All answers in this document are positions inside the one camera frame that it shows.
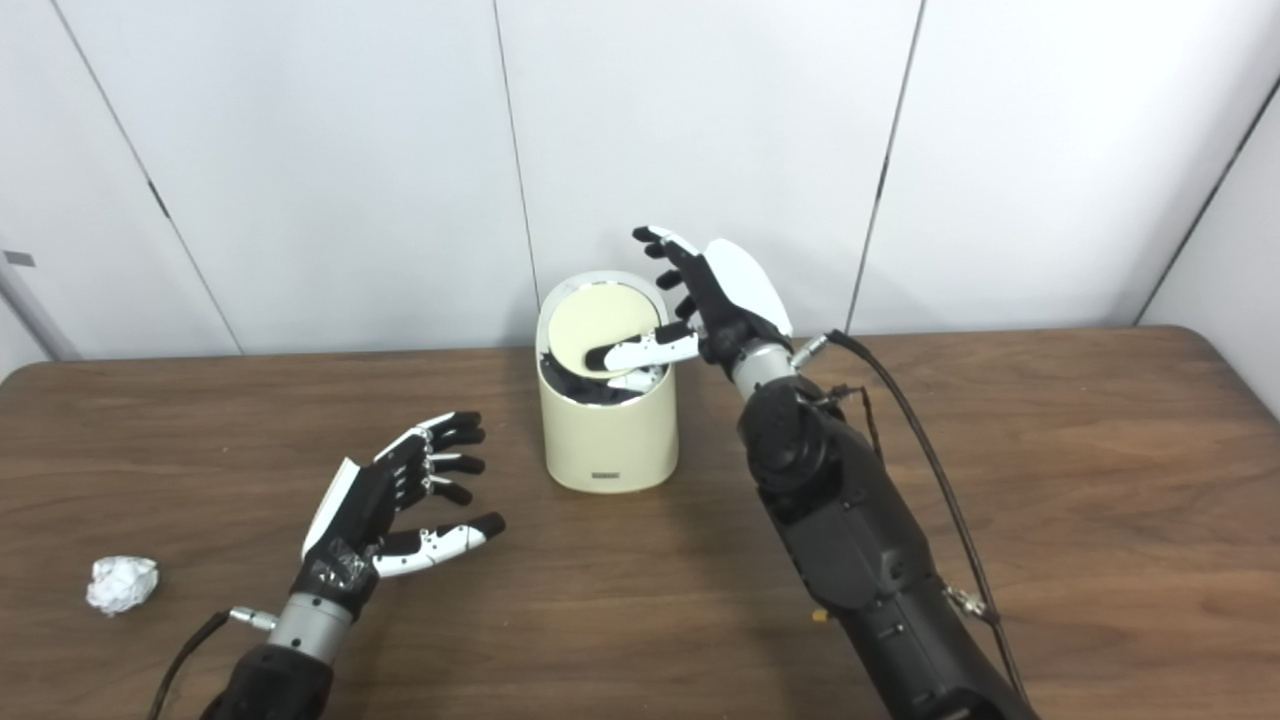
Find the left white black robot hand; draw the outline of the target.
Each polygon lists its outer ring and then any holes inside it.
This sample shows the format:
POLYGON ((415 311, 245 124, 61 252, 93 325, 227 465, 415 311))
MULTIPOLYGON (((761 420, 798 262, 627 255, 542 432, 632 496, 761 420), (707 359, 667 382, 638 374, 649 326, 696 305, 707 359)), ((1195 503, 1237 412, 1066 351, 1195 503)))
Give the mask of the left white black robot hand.
POLYGON ((303 539, 291 593, 315 596, 357 621, 381 579, 425 571, 498 537, 506 530, 498 512, 439 527, 393 528, 402 512, 426 498, 470 505, 474 496, 451 474, 479 475, 485 462, 456 447, 484 439, 480 413, 453 411, 412 425, 370 462, 343 459, 303 539))

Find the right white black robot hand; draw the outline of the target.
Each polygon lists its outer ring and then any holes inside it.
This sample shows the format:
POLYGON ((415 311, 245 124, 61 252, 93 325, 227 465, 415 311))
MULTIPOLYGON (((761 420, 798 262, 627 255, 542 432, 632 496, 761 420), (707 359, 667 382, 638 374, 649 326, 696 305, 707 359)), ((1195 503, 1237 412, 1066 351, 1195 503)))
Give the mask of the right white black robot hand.
POLYGON ((718 238, 698 250, 672 231, 641 225, 632 237, 649 258, 671 268, 655 283, 686 290, 676 322, 590 348, 590 372, 631 372, 699 357, 731 373, 758 343, 791 348, 792 325, 781 297, 759 261, 736 243, 718 238))

